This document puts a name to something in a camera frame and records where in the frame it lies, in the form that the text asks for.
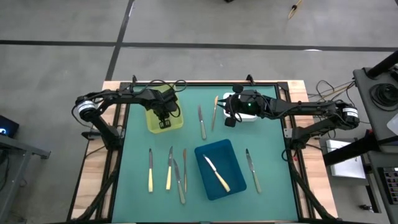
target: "table knife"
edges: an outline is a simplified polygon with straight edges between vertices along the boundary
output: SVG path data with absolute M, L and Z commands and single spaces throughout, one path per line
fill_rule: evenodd
M 152 149 L 149 149 L 149 176 L 148 176 L 148 191 L 154 191 L 154 183 L 152 180 L 152 169 L 154 168 L 154 164 L 152 162 Z
M 173 161 L 174 161 L 175 179 L 177 180 L 178 183 L 178 192 L 180 193 L 181 204 L 185 204 L 185 197 L 184 193 L 182 192 L 182 186 L 181 186 L 180 171 L 178 169 L 178 165 L 175 159 L 173 159 Z
M 225 180 L 219 175 L 219 173 L 217 173 L 217 169 L 216 167 L 213 165 L 213 163 L 211 162 L 211 160 L 206 156 L 203 155 L 203 157 L 206 159 L 207 163 L 209 163 L 210 167 L 213 169 L 214 173 L 216 174 L 218 180 L 221 182 L 221 184 L 223 185 L 225 191 L 229 192 L 231 189 L 229 188 L 228 184 L 225 182 Z
M 216 121 L 217 101 L 218 101 L 218 96 L 216 96 L 216 98 L 214 99 L 214 111 L 213 111 L 213 120 L 211 121 L 211 130 L 214 129 L 214 122 Z
M 250 154 L 249 154 L 249 149 L 246 149 L 246 158 L 248 159 L 249 167 L 250 167 L 250 170 L 251 170 L 251 172 L 253 174 L 253 179 L 254 179 L 254 183 L 255 183 L 256 188 L 257 188 L 257 192 L 261 193 L 260 182 L 259 182 L 259 179 L 257 178 L 256 172 L 254 171 L 253 161 L 251 160 L 251 157 L 250 157 Z
M 201 128 L 201 138 L 203 140 L 205 140 L 206 139 L 206 130 L 205 130 L 205 124 L 203 122 L 203 116 L 201 115 L 200 105 L 198 105 L 198 115 L 199 115 L 200 128 Z
M 187 149 L 182 152 L 184 158 L 184 190 L 187 193 Z
M 166 190 L 170 190 L 170 188 L 172 187 L 172 163 L 173 163 L 173 146 L 170 148 L 169 152 L 169 169 L 167 170 Z

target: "teal mat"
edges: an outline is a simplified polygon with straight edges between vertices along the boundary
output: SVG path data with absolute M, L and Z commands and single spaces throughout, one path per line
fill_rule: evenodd
M 273 86 L 255 86 L 263 95 L 275 97 Z M 214 98 L 231 92 L 231 86 L 190 86 L 178 93 L 184 125 L 160 134 L 148 131 L 144 108 L 131 105 L 127 122 L 113 223 L 126 222 L 237 222 L 297 220 L 297 211 L 289 168 L 280 157 L 284 150 L 279 120 L 257 119 L 253 123 L 224 125 L 223 111 L 217 109 L 211 131 Z M 201 138 L 197 106 L 201 104 L 207 139 Z M 232 142 L 247 189 L 214 201 L 207 199 L 195 158 L 198 146 L 229 139 Z M 174 167 L 172 186 L 166 191 L 167 161 L 170 146 L 180 169 L 183 184 L 182 151 L 187 148 L 188 192 L 185 205 L 180 203 Z M 149 148 L 153 151 L 154 192 L 148 192 Z M 258 194 L 246 160 L 248 148 L 260 181 Z

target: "translucent yellow container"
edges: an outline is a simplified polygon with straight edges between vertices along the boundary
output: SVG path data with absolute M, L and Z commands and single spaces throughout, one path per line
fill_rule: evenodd
M 170 87 L 168 85 L 162 85 L 162 86 L 154 86 L 151 87 L 151 89 L 153 90 L 159 90 L 161 92 L 164 92 L 166 90 L 168 90 Z M 180 107 L 180 116 L 178 118 L 174 118 L 173 116 L 170 115 L 170 117 L 168 118 L 168 120 L 171 123 L 171 126 L 168 128 L 164 128 L 161 129 L 159 126 L 159 119 L 156 116 L 156 114 L 154 113 L 153 110 L 149 110 L 149 111 L 145 111 L 145 115 L 147 117 L 147 126 L 148 126 L 148 130 L 154 134 L 159 134 L 165 131 L 171 131 L 174 129 L 178 129 L 181 128 L 184 124 L 184 119 L 182 116 L 182 107 L 180 104 L 180 100 L 177 100 L 176 103 L 178 104 L 178 106 Z M 172 112 L 174 115 L 178 115 L 178 110 Z

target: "black robotic arm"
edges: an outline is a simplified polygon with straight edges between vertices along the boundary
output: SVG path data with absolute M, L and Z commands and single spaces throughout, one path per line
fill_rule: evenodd
M 358 127 L 358 110 L 341 100 L 326 102 L 296 102 L 261 95 L 256 90 L 243 90 L 242 86 L 233 87 L 235 94 L 219 100 L 225 105 L 218 105 L 230 115 L 225 125 L 235 127 L 241 122 L 242 114 L 260 118 L 281 119 L 290 115 L 322 116 L 325 119 L 306 128 L 285 129 L 285 138 L 290 149 L 304 149 L 311 137 L 322 136 L 334 129 L 350 130 Z
M 79 96 L 76 99 L 72 111 L 77 108 L 80 118 L 83 121 L 91 122 L 98 129 L 107 149 L 121 147 L 118 130 L 108 125 L 101 117 L 105 110 L 113 104 L 140 104 L 146 110 L 153 110 L 160 121 L 159 126 L 161 129 L 171 126 L 170 115 L 175 117 L 180 116 L 180 108 L 176 104 L 177 96 L 174 85 L 178 82 L 185 83 L 185 81 L 179 80 L 174 85 L 169 85 L 161 80 L 151 81 L 149 84 L 161 82 L 170 86 L 168 90 L 160 92 L 148 89 L 149 84 L 140 91 L 134 91 L 135 80 L 135 77 L 133 77 L 131 85 L 123 90 L 92 92 L 84 96 Z

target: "gray floor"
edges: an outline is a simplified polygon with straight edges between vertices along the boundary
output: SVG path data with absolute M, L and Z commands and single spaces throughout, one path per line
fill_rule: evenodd
M 1 40 L 115 42 L 128 0 L 0 0 Z M 136 0 L 125 42 L 398 46 L 398 7 L 393 0 Z M 70 115 L 75 98 L 101 89 L 112 47 L 0 45 L 0 113 L 21 124 L 18 139 L 51 150 L 34 159 L 13 212 L 28 223 L 62 222 L 75 189 L 86 141 Z M 122 48 L 113 80 L 243 79 L 305 80 L 308 92 L 325 79 L 350 81 L 352 71 L 371 67 L 388 52 Z M 355 88 L 350 97 L 367 121 Z M 361 124 L 337 137 L 361 137 Z M 357 208 L 369 203 L 364 186 L 331 178 L 339 217 L 388 223 L 385 212 Z

